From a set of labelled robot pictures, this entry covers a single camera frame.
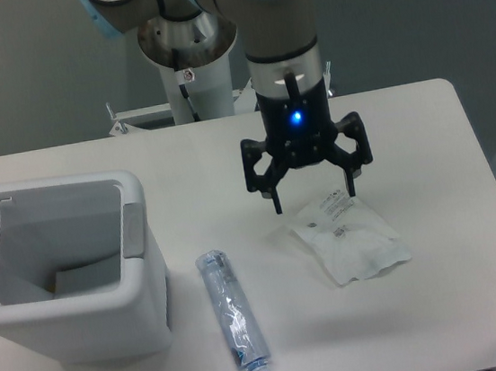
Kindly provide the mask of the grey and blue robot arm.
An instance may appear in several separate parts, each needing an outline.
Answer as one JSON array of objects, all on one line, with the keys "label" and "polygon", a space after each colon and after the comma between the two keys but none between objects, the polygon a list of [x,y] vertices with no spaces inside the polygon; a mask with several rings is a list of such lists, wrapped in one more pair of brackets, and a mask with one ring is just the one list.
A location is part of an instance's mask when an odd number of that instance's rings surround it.
[{"label": "grey and blue robot arm", "polygon": [[277,200],[291,169],[330,162],[342,168],[349,193],[373,160],[361,117],[330,117],[313,0],[79,0],[105,33],[136,31],[145,56],[171,71],[182,101],[199,120],[193,95],[205,65],[244,43],[252,87],[266,132],[245,139],[246,188]]}]

